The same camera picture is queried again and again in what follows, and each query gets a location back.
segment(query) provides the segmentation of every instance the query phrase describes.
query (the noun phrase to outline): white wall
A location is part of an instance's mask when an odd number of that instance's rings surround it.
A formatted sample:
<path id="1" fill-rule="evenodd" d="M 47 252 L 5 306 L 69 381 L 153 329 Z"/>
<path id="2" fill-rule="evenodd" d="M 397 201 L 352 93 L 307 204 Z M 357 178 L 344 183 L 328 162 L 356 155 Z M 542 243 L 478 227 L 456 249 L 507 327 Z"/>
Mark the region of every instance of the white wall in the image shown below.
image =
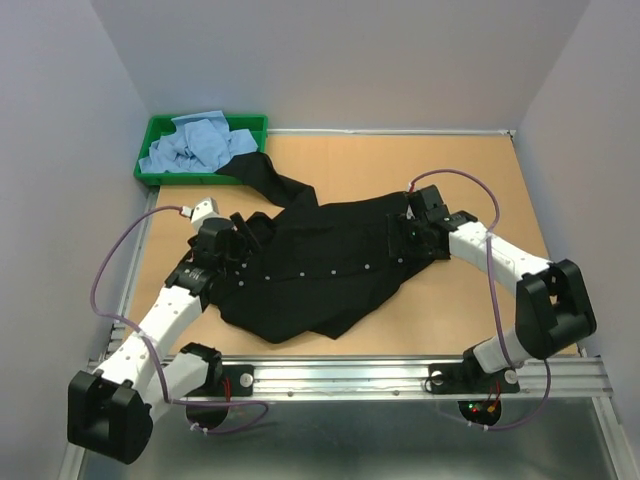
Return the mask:
<path id="1" fill-rule="evenodd" d="M 583 270 L 601 353 L 640 458 L 640 3 L 593 0 L 518 129 L 553 258 Z"/>
<path id="2" fill-rule="evenodd" d="M 515 128 L 588 0 L 92 0 L 152 113 Z"/>
<path id="3" fill-rule="evenodd" d="M 57 478 L 67 384 L 98 328 L 90 282 L 144 206 L 148 113 L 85 0 L 0 2 L 0 65 L 0 478 Z"/>

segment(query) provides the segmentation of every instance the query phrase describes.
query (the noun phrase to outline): green plastic tray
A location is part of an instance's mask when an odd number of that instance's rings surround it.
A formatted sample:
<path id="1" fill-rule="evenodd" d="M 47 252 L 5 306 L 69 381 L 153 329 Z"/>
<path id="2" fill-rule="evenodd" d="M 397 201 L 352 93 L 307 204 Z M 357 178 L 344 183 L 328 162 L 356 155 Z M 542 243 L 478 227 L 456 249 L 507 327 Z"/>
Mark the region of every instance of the green plastic tray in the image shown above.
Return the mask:
<path id="1" fill-rule="evenodd" d="M 176 126 L 171 121 L 176 115 L 155 115 L 149 120 L 147 131 L 144 134 L 142 147 L 138 160 L 149 155 L 149 147 L 152 142 L 162 135 L 169 135 L 176 131 Z M 225 115 L 231 130 L 248 128 L 258 144 L 258 150 L 264 152 L 267 142 L 266 115 Z M 226 175 L 216 173 L 142 173 L 136 160 L 133 176 L 145 185 L 238 185 L 240 182 Z"/>

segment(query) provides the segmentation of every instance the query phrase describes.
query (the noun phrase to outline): wooden board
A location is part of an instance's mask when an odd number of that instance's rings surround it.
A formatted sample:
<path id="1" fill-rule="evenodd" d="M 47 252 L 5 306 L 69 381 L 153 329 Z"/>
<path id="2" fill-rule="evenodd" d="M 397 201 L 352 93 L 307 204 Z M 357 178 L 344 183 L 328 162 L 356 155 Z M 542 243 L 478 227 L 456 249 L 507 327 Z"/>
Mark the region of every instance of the wooden board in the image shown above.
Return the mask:
<path id="1" fill-rule="evenodd" d="M 404 190 L 413 177 L 434 168 L 464 170 L 483 179 L 497 195 L 502 220 L 496 233 L 534 255 L 546 256 L 508 137 L 272 136 L 267 147 L 276 169 L 315 186 L 321 204 Z M 438 185 L 452 211 L 470 211 L 486 225 L 492 221 L 489 198 L 469 180 L 442 174 L 421 185 L 431 183 Z M 238 211 L 247 218 L 256 210 L 269 215 L 280 210 L 244 186 L 162 187 L 158 205 L 194 205 L 206 196 L 216 199 L 223 215 Z M 175 213 L 155 216 L 131 307 L 133 320 L 139 322 L 153 305 L 192 235 L 189 222 Z M 501 287 L 498 296 L 506 329 L 513 324 L 515 303 Z M 486 275 L 453 259 L 435 263 L 406 282 L 338 340 L 305 333 L 272 345 L 227 325 L 211 306 L 184 332 L 172 353 L 196 341 L 228 355 L 461 354 L 494 334 Z"/>

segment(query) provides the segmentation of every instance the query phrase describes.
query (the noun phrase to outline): metal frame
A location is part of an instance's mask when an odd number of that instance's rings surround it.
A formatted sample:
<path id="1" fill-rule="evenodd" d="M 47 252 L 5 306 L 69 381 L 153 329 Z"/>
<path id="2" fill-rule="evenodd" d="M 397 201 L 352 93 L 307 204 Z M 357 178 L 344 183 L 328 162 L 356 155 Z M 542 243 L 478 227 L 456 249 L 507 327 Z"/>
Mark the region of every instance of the metal frame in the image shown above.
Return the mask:
<path id="1" fill-rule="evenodd" d="M 151 191 L 147 210 L 155 206 L 157 190 Z M 118 307 L 126 315 L 137 282 L 148 234 L 146 221 L 138 240 L 124 291 Z M 109 346 L 93 367 L 115 351 L 124 338 L 124 326 L 114 325 Z M 227 356 L 226 364 L 251 363 L 255 366 L 254 398 L 274 402 L 291 401 L 378 401 L 378 400 L 462 400 L 473 396 L 434 396 L 424 389 L 431 363 L 459 361 L 455 356 L 314 356 L 314 357 L 250 357 Z M 619 424 L 611 396 L 613 391 L 600 358 L 554 357 L 551 397 L 592 398 L 608 453 L 616 474 L 621 479 L 640 479 L 633 455 Z M 505 394 L 505 398 L 540 398 L 546 386 L 542 362 L 529 361 L 518 370 L 521 392 Z M 60 480 L 79 479 L 83 472 L 85 450 L 68 445 L 60 472 Z"/>

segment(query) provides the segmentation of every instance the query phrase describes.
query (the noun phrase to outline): blue towel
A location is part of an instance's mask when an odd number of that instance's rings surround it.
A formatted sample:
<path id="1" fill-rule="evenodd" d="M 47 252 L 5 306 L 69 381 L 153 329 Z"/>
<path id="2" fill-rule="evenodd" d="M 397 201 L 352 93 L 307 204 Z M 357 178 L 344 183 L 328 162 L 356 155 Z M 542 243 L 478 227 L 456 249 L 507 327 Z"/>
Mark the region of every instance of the blue towel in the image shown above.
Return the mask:
<path id="1" fill-rule="evenodd" d="M 258 150 L 247 129 L 229 131 L 221 111 L 196 113 L 171 119 L 176 132 L 160 137 L 141 158 L 142 173 L 213 173 L 235 155 Z"/>

